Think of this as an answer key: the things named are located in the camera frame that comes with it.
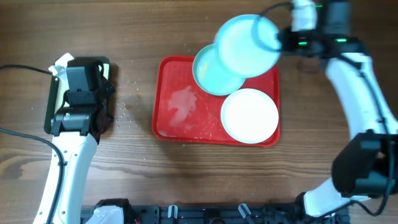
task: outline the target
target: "table top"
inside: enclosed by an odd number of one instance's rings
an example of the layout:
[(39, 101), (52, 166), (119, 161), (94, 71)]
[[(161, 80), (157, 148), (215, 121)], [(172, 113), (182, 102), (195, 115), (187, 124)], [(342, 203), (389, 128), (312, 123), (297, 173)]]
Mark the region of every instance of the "table top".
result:
[[(270, 148), (158, 140), (151, 131), (157, 69), (168, 55), (195, 55), (228, 19), (276, 0), (0, 0), (0, 65), (48, 68), (66, 52), (102, 55), (117, 68), (116, 122), (101, 137), (84, 205), (128, 198), (134, 205), (289, 202), (330, 177), (349, 134), (338, 97), (314, 60), (282, 57), (281, 137)], [(354, 2), (352, 27), (368, 46), (377, 80), (398, 112), (398, 2)], [(270, 18), (281, 28), (284, 10)], [(0, 127), (51, 140), (43, 131), (48, 76), (0, 72)], [(31, 223), (50, 165), (50, 148), (0, 134), (0, 222)], [(375, 210), (380, 200), (367, 204)], [(398, 198), (381, 217), (351, 209), (353, 223), (396, 223)]]

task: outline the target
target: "red tray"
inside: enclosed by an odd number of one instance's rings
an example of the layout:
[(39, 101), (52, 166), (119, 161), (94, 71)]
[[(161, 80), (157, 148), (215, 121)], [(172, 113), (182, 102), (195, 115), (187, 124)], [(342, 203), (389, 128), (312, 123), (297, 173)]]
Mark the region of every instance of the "red tray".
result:
[[(275, 133), (258, 144), (234, 140), (221, 124), (221, 106), (227, 96), (213, 96), (203, 91), (193, 79), (194, 57), (169, 56), (159, 66), (152, 131), (163, 140), (266, 147), (275, 144)], [(255, 78), (248, 78), (241, 88), (260, 90), (271, 97), (279, 111), (279, 71), (273, 67)]]

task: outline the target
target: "black cable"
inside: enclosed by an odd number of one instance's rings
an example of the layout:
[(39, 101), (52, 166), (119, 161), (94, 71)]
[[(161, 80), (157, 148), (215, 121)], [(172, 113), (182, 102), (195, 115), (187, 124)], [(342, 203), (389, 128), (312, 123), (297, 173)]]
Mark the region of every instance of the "black cable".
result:
[(382, 123), (384, 132), (386, 133), (386, 141), (387, 141), (386, 143), (387, 143), (387, 150), (388, 150), (388, 154), (389, 154), (388, 155), (388, 158), (389, 158), (389, 176), (388, 176), (388, 180), (387, 180), (386, 191), (384, 192), (384, 195), (383, 195), (383, 198), (381, 200), (379, 208), (375, 212), (370, 211), (370, 209), (368, 209), (368, 207), (365, 206), (362, 202), (359, 202), (357, 200), (350, 200), (348, 203), (346, 203), (346, 204), (344, 204), (344, 205), (342, 205), (342, 206), (340, 206), (340, 207), (338, 207), (338, 208), (336, 208), (336, 209), (334, 209), (334, 210), (322, 215), (321, 217), (316, 217), (316, 218), (311, 219), (309, 221), (309, 223), (313, 223), (315, 221), (320, 221), (320, 220), (324, 219), (325, 217), (327, 217), (327, 216), (329, 216), (331, 214), (334, 214), (334, 213), (336, 213), (336, 212), (338, 212), (338, 211), (340, 211), (340, 210), (342, 210), (344, 208), (347, 208), (350, 205), (354, 205), (354, 204), (359, 205), (367, 214), (369, 214), (369, 215), (371, 215), (373, 217), (379, 216), (383, 212), (384, 208), (387, 205), (387, 201), (388, 201), (389, 195), (390, 195), (392, 187), (393, 187), (392, 186), (392, 184), (393, 184), (392, 180), (394, 179), (395, 153), (394, 153), (394, 149), (392, 148), (391, 136), (390, 136), (390, 132), (389, 132), (388, 127), (387, 127), (387, 121), (386, 121), (386, 118), (384, 117), (383, 111), (381, 109), (380, 101), (377, 98), (376, 91), (372, 87), (371, 82), (369, 81), (367, 76), (360, 69), (358, 69), (358, 71), (359, 71), (360, 77), (363, 78), (363, 80), (364, 80), (364, 82), (366, 84), (366, 87), (370, 91), (372, 99), (373, 99), (373, 101), (374, 101), (374, 103), (376, 105), (377, 113), (379, 114), (380, 119), (381, 119), (379, 122)]
[(259, 13), (259, 17), (254, 21), (253, 27), (252, 27), (252, 30), (251, 30), (254, 42), (259, 47), (262, 47), (263, 49), (266, 49), (266, 50), (271, 51), (271, 52), (280, 52), (282, 49), (273, 49), (272, 47), (268, 46), (267, 44), (265, 44), (263, 41), (260, 40), (259, 23), (260, 23), (260, 20), (262, 19), (262, 17), (265, 17), (269, 11), (271, 11), (273, 9), (276, 9), (278, 7), (282, 7), (282, 6), (287, 6), (287, 7), (289, 7), (289, 9), (291, 9), (293, 5), (292, 5), (291, 2), (280, 2), (280, 3), (277, 3), (277, 4), (269, 7), (268, 9), (260, 12)]
[(18, 132), (15, 132), (15, 131), (10, 131), (10, 130), (4, 129), (4, 128), (0, 128), (0, 131), (3, 132), (3, 133), (6, 133), (6, 134), (11, 134), (13, 136), (18, 136), (18, 137), (27, 138), (27, 139), (33, 139), (33, 140), (42, 142), (42, 143), (50, 146), (55, 151), (55, 153), (57, 154), (58, 159), (60, 161), (59, 162), (60, 172), (59, 172), (59, 175), (58, 175), (57, 188), (55, 189), (54, 198), (52, 200), (52, 204), (51, 204), (51, 207), (50, 207), (50, 213), (49, 213), (49, 216), (47, 218), (47, 224), (51, 224), (52, 223), (52, 219), (54, 217), (55, 208), (57, 207), (58, 199), (59, 199), (60, 192), (61, 192), (60, 189), (61, 189), (62, 180), (63, 180), (63, 169), (64, 169), (65, 162), (64, 162), (64, 159), (63, 159), (62, 152), (59, 150), (59, 148), (57, 146), (55, 146), (51, 142), (49, 142), (49, 141), (47, 141), (45, 139), (39, 138), (37, 136), (31, 136), (29, 134), (22, 134), (22, 133), (18, 133)]
[[(38, 68), (26, 66), (26, 65), (1, 65), (0, 66), (0, 70), (6, 69), (6, 68), (24, 68), (24, 69), (29, 69), (29, 70), (33, 70), (33, 71), (36, 71), (36, 72), (41, 72), (41, 73), (44, 73), (44, 74), (52, 75), (52, 72), (50, 72), (50, 71), (45, 71), (45, 70), (41, 70), (41, 69), (38, 69)], [(10, 131), (10, 130), (4, 129), (4, 128), (0, 128), (0, 132), (6, 133), (6, 134), (11, 134), (13, 136), (19, 136), (19, 137), (22, 137), (22, 138), (27, 138), (27, 139), (33, 139), (33, 140), (36, 140), (36, 141), (40, 141), (40, 142), (50, 146), (55, 151), (55, 153), (57, 154), (58, 159), (59, 159), (60, 172), (59, 172), (59, 175), (58, 175), (58, 182), (57, 182), (57, 186), (55, 188), (54, 198), (52, 200), (51, 207), (50, 207), (50, 212), (49, 212), (49, 215), (47, 217), (47, 222), (46, 222), (46, 224), (51, 224), (52, 220), (54, 218), (54, 215), (55, 215), (55, 210), (56, 210), (56, 207), (57, 207), (57, 204), (58, 204), (58, 200), (59, 200), (59, 196), (60, 196), (60, 192), (61, 192), (62, 180), (63, 180), (63, 170), (64, 170), (64, 165), (65, 165), (65, 160), (63, 159), (62, 152), (59, 150), (59, 148), (56, 145), (52, 144), (51, 142), (49, 142), (49, 141), (47, 141), (45, 139), (39, 138), (37, 136), (31, 136), (29, 134), (22, 134), (22, 133), (18, 133), (18, 132), (15, 132), (15, 131)]]
[(44, 73), (44, 74), (47, 74), (47, 75), (52, 75), (52, 72), (50, 72), (50, 71), (41, 70), (41, 69), (30, 67), (30, 66), (27, 66), (27, 65), (1, 65), (0, 66), (0, 70), (1, 69), (5, 69), (5, 68), (24, 68), (24, 69), (33, 70), (33, 71), (36, 71), (36, 72), (41, 72), (41, 73)]

